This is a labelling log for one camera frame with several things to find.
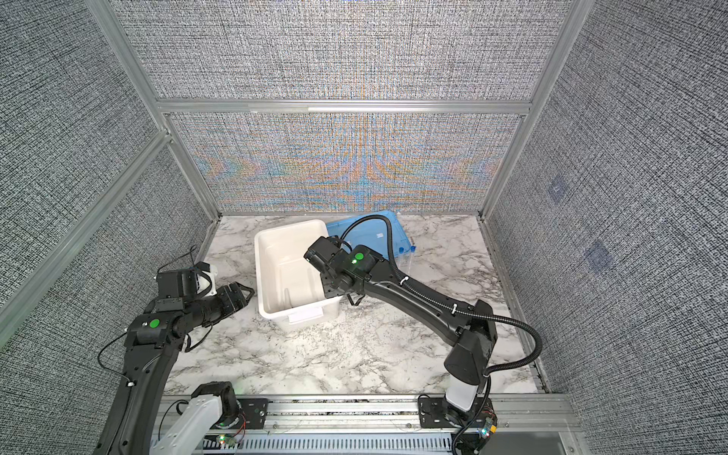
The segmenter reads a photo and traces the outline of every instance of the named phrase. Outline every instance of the marble countertop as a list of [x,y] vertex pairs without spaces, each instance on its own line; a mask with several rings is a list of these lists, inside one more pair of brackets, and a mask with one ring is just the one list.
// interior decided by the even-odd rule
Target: marble countertop
[[[218,285],[256,288],[253,237],[263,229],[345,216],[224,217],[206,261],[218,267]],[[478,298],[510,316],[478,224],[471,215],[400,215],[417,246],[410,274],[437,291],[472,304]],[[449,374],[444,341],[389,304],[365,298],[358,307],[342,298],[339,318],[286,333],[258,313],[258,302],[217,324],[207,340],[180,353],[168,394],[189,394],[209,381],[231,381],[238,394],[345,394],[444,392]],[[523,357],[513,327],[497,324],[492,363]],[[192,334],[193,343],[207,329]],[[536,392],[527,367],[494,373],[493,393]]]

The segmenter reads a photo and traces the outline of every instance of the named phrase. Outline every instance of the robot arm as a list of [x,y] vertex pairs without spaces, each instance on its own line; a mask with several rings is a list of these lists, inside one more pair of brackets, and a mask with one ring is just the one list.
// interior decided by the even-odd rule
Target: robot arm
[[[351,229],[371,219],[382,220],[387,225],[389,260],[364,245],[357,245],[349,252],[341,248]],[[465,422],[477,413],[473,400],[482,392],[490,373],[527,365],[541,352],[541,338],[531,326],[494,315],[484,301],[478,300],[475,306],[470,306],[444,296],[398,270],[392,252],[392,227],[387,217],[360,218],[341,239],[320,237],[304,257],[321,274],[327,297],[350,292],[377,297],[424,323],[453,347],[445,359],[445,368],[454,378],[446,393],[448,408],[456,415],[454,420]],[[497,340],[495,322],[528,331],[534,337],[534,351],[519,361],[488,367]]]
[[[94,455],[148,454],[154,419],[167,377],[187,335],[199,326],[212,327],[248,305],[255,293],[253,289],[234,282],[215,292],[209,270],[208,264],[198,263],[190,269],[157,275],[159,296],[154,300],[157,312],[152,313],[152,308],[148,308],[128,328],[123,370],[125,379],[116,389],[116,397]],[[207,281],[207,287],[202,291],[198,291],[200,277]],[[206,394],[216,395],[222,403],[222,411],[213,423],[228,425],[238,414],[234,391],[232,387],[229,390],[218,387],[216,390],[217,393]]]

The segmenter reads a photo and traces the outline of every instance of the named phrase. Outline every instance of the metal rail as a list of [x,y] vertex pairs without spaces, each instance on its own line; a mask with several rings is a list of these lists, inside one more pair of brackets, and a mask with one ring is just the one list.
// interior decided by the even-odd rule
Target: metal rail
[[554,43],[549,58],[544,65],[540,80],[536,85],[532,100],[533,107],[529,115],[518,125],[513,136],[513,141],[503,160],[501,160],[501,164],[498,166],[498,170],[486,193],[486,198],[480,209],[480,215],[483,219],[490,218],[490,215],[493,213],[493,209],[498,203],[498,198],[500,198],[508,182],[508,178],[515,167],[515,163],[518,162],[518,158],[526,146],[531,131],[538,122],[539,115],[551,95],[551,89],[556,83],[559,74],[561,74],[561,69],[571,52],[571,47],[574,46],[574,42],[577,40],[577,36],[593,4],[594,0],[574,0],[574,3],[571,5],[571,9],[561,25],[556,43]]
[[[490,227],[483,220],[478,220],[478,227],[480,228],[480,234],[483,236],[483,241],[486,243],[486,248],[488,248],[491,263],[496,269],[496,274],[498,275],[498,279],[501,283],[503,299],[505,300],[506,305],[508,305],[511,317],[527,323],[528,321],[526,320],[526,316],[523,314],[521,303],[518,301],[518,296],[516,295],[513,284],[510,281],[510,275],[508,274],[508,269],[503,261],[503,255],[500,252],[500,248],[498,248],[498,243],[493,237],[493,232],[491,232]],[[533,338],[524,331],[516,331],[516,333],[518,334],[518,338],[521,340],[523,351],[526,353],[533,351],[535,347]],[[534,378],[536,388],[538,390],[543,390],[544,392],[549,392],[551,390],[551,384],[541,358],[537,358],[534,363],[529,364],[529,367],[531,368],[531,376]]]
[[96,229],[137,181],[149,163],[167,145],[170,136],[160,131],[144,146],[132,161],[101,194],[93,206],[56,245],[33,274],[0,307],[0,347],[12,337],[20,324],[29,316],[53,283],[76,258]]
[[[265,428],[251,430],[253,433],[447,432],[447,429],[419,426],[418,395],[238,395],[238,398],[252,397],[271,400]],[[180,399],[189,397],[165,395],[162,398],[155,428],[159,427],[162,414],[170,404]],[[498,414],[499,432],[581,431],[567,395],[492,394],[491,399]],[[177,418],[175,412],[167,414],[162,434]],[[208,434],[225,432],[211,430]]]
[[237,100],[162,98],[157,107],[173,112],[245,112],[260,114],[311,114],[320,112],[518,114],[526,115],[527,100]]
[[200,205],[205,209],[208,218],[211,221],[218,219],[220,210],[215,203],[215,198],[207,187],[205,179],[194,163],[192,156],[187,151],[187,148],[184,147],[179,135],[157,107],[157,91],[149,80],[146,71],[144,71],[131,43],[129,43],[127,34],[124,32],[119,19],[116,17],[114,9],[108,0],[86,0],[86,5],[95,17],[112,50],[119,58],[119,62],[129,76],[139,98],[144,103],[157,128],[160,130],[169,130],[169,133],[172,135],[170,147],[175,161],[179,165],[180,170],[184,174]]

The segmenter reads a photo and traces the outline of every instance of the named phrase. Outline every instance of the wire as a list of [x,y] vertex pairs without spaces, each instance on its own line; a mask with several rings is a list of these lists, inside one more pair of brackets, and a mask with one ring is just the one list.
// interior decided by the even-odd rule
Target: wire
[[490,394],[491,394],[491,377],[488,376],[488,378],[486,380],[486,392],[483,395],[483,401],[480,402],[480,407],[478,408],[478,411],[475,412],[475,415],[472,417],[472,419],[469,420],[468,423],[466,423],[463,426],[463,428],[461,428],[460,431],[458,431],[457,434],[455,434],[455,438],[453,438],[452,447],[450,447],[453,455],[457,455],[457,453],[455,452],[455,445],[457,444],[458,439],[460,439],[460,437],[463,435],[463,433],[465,433],[467,431],[467,429],[470,428],[470,426],[475,422],[475,420],[478,418],[478,416],[480,416],[480,413],[483,412],[483,408],[486,406],[486,401],[488,401],[488,395],[490,395]]
[[503,371],[503,370],[512,370],[514,368],[520,368],[522,366],[528,365],[529,363],[536,360],[539,355],[541,355],[541,350],[543,349],[543,341],[541,340],[541,336],[536,331],[535,328],[531,327],[530,325],[526,324],[523,321],[519,321],[517,319],[513,319],[510,317],[505,316],[498,316],[495,314],[480,314],[480,313],[474,313],[469,311],[463,311],[461,309],[457,309],[456,301],[452,299],[451,302],[445,303],[442,301],[437,300],[436,298],[432,298],[427,295],[427,292],[425,289],[418,290],[418,286],[422,286],[423,288],[427,288],[427,286],[423,285],[422,283],[416,281],[416,280],[410,280],[409,277],[405,276],[402,271],[400,271],[397,268],[397,262],[395,261],[395,254],[394,254],[394,248],[392,246],[392,223],[389,221],[389,219],[384,215],[367,215],[362,218],[359,218],[354,223],[352,223],[351,226],[349,226],[344,233],[341,235],[341,238],[344,239],[348,233],[351,232],[352,229],[354,229],[358,224],[363,223],[364,221],[369,220],[382,220],[387,225],[387,255],[389,256],[389,265],[392,267],[393,272],[395,273],[395,276],[397,278],[397,281],[401,283],[400,285],[405,288],[406,290],[409,290],[414,294],[415,296],[418,296],[419,298],[422,298],[425,301],[428,301],[436,306],[439,306],[441,309],[446,310],[452,314],[460,314],[467,317],[474,317],[477,319],[483,319],[483,320],[491,320],[496,323],[501,324],[508,324],[513,325],[517,328],[520,328],[521,330],[527,332],[531,337],[534,339],[534,349],[531,351],[531,354],[528,354],[524,358],[520,360],[516,360],[515,362],[509,362],[509,363],[502,363],[499,365],[491,365],[486,368],[486,370],[483,372],[484,376],[490,376],[491,373],[495,371]]
[[238,436],[240,434],[240,430],[242,430],[242,436],[245,437],[245,422],[248,420],[248,418],[245,417],[245,413],[244,412],[240,411],[240,413],[242,414],[242,427],[240,427],[237,430],[237,433],[235,433],[234,435],[232,435],[233,438],[235,438],[236,436]]
[[187,253],[184,253],[182,256],[177,256],[172,261],[169,261],[166,264],[164,264],[163,266],[159,267],[157,269],[157,274],[159,274],[162,271],[162,269],[164,269],[166,266],[170,265],[172,262],[179,261],[180,259],[182,259],[183,257],[185,257],[187,255],[189,255],[190,261],[192,261],[192,266],[194,267],[194,259],[192,258],[192,252],[195,251],[196,249],[197,249],[197,245],[192,245],[189,248],[189,251]]
[[[235,441],[235,452],[233,453],[233,455],[235,455],[237,453],[238,449],[240,448],[240,444],[242,443],[242,440],[245,437],[245,426],[246,426],[245,422],[248,420],[248,418],[245,417],[244,412],[240,411],[240,413],[242,414],[242,427],[240,427],[237,430],[237,433],[235,433],[232,436],[232,439]],[[240,430],[242,430],[242,436],[240,437],[240,440],[236,440],[235,438],[240,434]]]
[[154,362],[154,361],[155,361],[156,359],[160,358],[161,356],[162,356],[161,354],[160,354],[160,355],[157,355],[157,356],[156,356],[155,358],[153,358],[153,359],[151,359],[150,361],[148,361],[148,362],[146,363],[146,365],[144,365],[144,366],[143,366],[143,367],[141,368],[141,370],[142,370],[142,371],[146,370],[146,367],[150,366],[152,362]]
[[117,375],[121,376],[122,378],[126,379],[127,380],[127,383],[130,383],[130,382],[133,382],[133,381],[129,378],[129,376],[127,376],[127,375],[125,375],[123,373],[120,373],[120,372],[118,372],[116,370],[112,370],[111,368],[109,368],[109,367],[105,366],[103,363],[101,363],[101,355],[103,354],[104,351],[106,351],[106,348],[108,348],[109,346],[111,346],[112,344],[114,344],[115,341],[119,340],[121,337],[123,337],[126,334],[127,334],[126,332],[123,332],[121,335],[119,335],[115,339],[111,340],[106,346],[102,347],[101,348],[101,351],[99,351],[98,352],[98,355],[96,356],[96,361],[98,362],[98,365],[101,368],[103,368],[104,370],[107,370],[107,371],[110,371],[110,372],[112,372],[114,374],[117,374]]
[[351,244],[350,244],[350,243],[348,243],[348,242],[346,242],[345,240],[342,240],[342,239],[339,239],[339,241],[341,241],[341,244],[342,244],[342,245],[346,245],[347,247],[349,247],[349,252],[350,252],[350,253],[352,252],[352,250],[353,250],[354,248],[352,248],[352,246],[351,246]]
[[199,340],[199,341],[198,341],[197,343],[195,343],[193,347],[190,347],[190,346],[189,346],[189,345],[190,345],[190,344],[192,343],[192,337],[191,337],[191,336],[189,335],[189,333],[188,333],[188,334],[187,334],[187,347],[185,348],[184,352],[190,352],[190,351],[192,351],[192,350],[193,350],[194,348],[196,348],[196,347],[198,347],[198,346],[199,346],[200,344],[202,344],[202,342],[203,342],[203,341],[204,341],[204,340],[205,340],[205,339],[207,338],[207,335],[210,335],[210,332],[212,332],[212,331],[213,331],[213,327],[214,327],[214,325],[211,325],[211,326],[210,326],[210,330],[208,330],[208,331],[207,331],[207,333],[205,334],[205,336],[203,336],[201,340]]
[[189,401],[187,401],[187,400],[176,400],[174,403],[172,403],[170,405],[169,408],[167,408],[167,410],[165,411],[165,413],[162,414],[162,420],[159,421],[159,431],[157,432],[157,440],[162,440],[162,423],[165,421],[165,417],[167,416],[167,413],[170,411],[170,409],[172,409],[172,406],[174,406],[177,403],[189,404]]

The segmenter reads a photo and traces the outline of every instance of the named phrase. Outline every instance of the white plastic bin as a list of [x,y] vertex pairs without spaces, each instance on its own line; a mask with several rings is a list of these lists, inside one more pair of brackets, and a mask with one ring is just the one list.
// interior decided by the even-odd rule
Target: white plastic bin
[[321,220],[260,231],[255,236],[258,311],[284,331],[336,319],[341,297],[326,298],[321,276],[304,259],[309,246],[328,236]]

